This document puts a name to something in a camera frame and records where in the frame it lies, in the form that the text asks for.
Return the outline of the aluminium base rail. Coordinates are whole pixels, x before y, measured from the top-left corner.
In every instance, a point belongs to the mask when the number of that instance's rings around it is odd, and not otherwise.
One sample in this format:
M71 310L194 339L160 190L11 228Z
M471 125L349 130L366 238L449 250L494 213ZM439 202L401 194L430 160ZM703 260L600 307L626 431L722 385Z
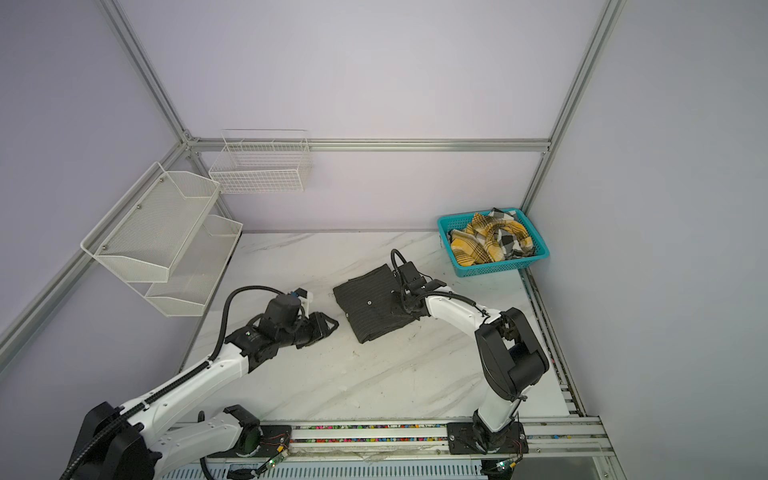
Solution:
M459 419L264 422L246 439L219 415L148 446L160 455L152 479L521 479L537 461L584 469L587 479L626 476L596 418L524 419L485 448Z

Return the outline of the dark grey pinstriped shirt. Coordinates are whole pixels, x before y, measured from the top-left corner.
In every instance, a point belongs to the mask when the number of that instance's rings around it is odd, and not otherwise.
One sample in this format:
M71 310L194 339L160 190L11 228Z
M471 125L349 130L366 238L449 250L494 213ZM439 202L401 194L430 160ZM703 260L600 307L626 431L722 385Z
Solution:
M418 319L403 309L400 293L399 283L388 265L381 265L333 288L336 303L360 344L376 340Z

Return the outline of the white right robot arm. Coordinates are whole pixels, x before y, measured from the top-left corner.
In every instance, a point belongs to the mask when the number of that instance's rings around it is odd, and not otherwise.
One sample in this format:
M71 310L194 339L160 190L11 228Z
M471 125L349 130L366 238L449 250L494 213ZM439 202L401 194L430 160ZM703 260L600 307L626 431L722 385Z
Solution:
M446 425L450 453L527 454L517 411L527 391L549 371L550 360L525 314L515 307L488 309L439 280L402 281L400 302L405 312L443 320L477 346L486 390L471 420Z

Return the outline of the yellow plaid shirt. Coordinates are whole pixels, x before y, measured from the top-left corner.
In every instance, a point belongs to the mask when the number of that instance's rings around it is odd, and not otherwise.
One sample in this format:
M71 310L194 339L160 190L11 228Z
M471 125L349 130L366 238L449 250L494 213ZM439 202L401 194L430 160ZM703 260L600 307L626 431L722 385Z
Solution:
M533 237L514 211L474 213L463 228L448 231L449 249L461 267L532 257Z

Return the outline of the aluminium frame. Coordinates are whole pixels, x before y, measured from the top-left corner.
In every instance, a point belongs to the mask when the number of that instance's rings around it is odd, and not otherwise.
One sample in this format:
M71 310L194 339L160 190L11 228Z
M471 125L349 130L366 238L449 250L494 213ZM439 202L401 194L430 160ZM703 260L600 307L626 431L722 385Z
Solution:
M57 429L121 405L213 350L276 291L304 288L340 321L202 403L267 420L467 416L486 388L474 340L424 318L359 343L336 286L400 249L424 273L496 309L527 303L514 272L459 278L437 221L520 206L547 150L603 1L121 1L174 111L151 99L95 1L1 5L1 329L83 257L82 243L170 152L212 166L226 143L271 159L296 141L301 191L225 195L242 225L229 260L201 233L185 260L217 284L128 284L92 257L1 381L1 432Z

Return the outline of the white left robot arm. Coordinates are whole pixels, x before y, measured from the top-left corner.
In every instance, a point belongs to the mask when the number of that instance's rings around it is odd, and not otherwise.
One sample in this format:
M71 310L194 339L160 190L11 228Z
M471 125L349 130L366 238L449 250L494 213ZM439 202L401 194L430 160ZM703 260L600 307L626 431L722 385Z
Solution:
M114 407L103 402L81 425L64 479L159 479L213 454L280 456L290 430L264 430L240 404L186 427L177 423L228 384L239 380L284 347L311 346L329 337L338 321L321 313L260 314L224 337L206 358L156 389Z

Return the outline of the white mesh two-tier shelf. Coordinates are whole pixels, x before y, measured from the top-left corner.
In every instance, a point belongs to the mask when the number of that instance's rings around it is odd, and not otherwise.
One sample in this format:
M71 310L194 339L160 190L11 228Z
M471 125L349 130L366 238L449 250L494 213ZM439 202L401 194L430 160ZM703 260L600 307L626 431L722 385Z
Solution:
M218 182L148 168L81 249L166 317L202 317L243 226L215 213Z

